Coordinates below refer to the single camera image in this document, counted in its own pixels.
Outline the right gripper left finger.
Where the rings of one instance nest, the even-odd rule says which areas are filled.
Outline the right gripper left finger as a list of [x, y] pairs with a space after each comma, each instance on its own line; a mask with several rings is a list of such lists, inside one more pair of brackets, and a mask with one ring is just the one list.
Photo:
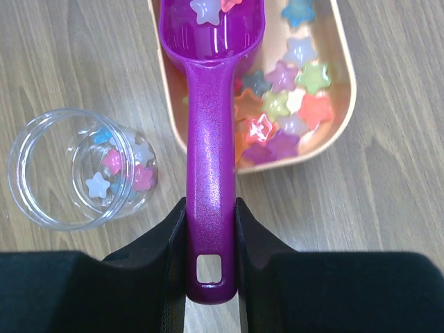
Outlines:
[[102, 260], [79, 251], [1, 254], [2, 332], [182, 332], [185, 202]]

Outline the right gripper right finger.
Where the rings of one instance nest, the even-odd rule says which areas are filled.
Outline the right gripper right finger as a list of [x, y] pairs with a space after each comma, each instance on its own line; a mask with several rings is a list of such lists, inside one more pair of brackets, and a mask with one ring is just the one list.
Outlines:
[[442, 332], [443, 274], [413, 252], [298, 252], [236, 207], [242, 332]]

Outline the clear plastic cup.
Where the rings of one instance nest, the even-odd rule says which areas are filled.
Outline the clear plastic cup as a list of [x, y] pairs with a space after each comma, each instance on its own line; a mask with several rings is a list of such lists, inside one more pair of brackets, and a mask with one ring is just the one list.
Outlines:
[[80, 231], [134, 214], [157, 186], [155, 151], [143, 134], [93, 112], [45, 112], [21, 129], [8, 185], [42, 228]]

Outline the orange tray of star candies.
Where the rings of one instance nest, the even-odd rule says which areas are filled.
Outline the orange tray of star candies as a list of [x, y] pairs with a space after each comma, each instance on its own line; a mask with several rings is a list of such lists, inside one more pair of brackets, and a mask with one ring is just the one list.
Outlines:
[[338, 3], [313, 1], [312, 22], [290, 27], [281, 15], [286, 1], [266, 1], [266, 30], [259, 55], [250, 68], [254, 73], [269, 73], [283, 59], [292, 41], [301, 43], [307, 55], [306, 66], [310, 76], [288, 93], [287, 107], [291, 114], [279, 117], [275, 133], [300, 138], [295, 156], [286, 156], [265, 162], [255, 157], [254, 149], [245, 143], [243, 121], [236, 129], [237, 173], [257, 173], [278, 167], [305, 162], [331, 146], [347, 127], [355, 108], [357, 82], [346, 41]]

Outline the magenta plastic scoop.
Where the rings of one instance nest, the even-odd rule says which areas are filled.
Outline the magenta plastic scoop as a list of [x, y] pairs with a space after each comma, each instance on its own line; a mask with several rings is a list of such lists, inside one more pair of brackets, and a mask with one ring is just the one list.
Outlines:
[[162, 1], [160, 43], [185, 73], [187, 297], [204, 305], [237, 292], [234, 80], [254, 64], [266, 28], [263, 1]]

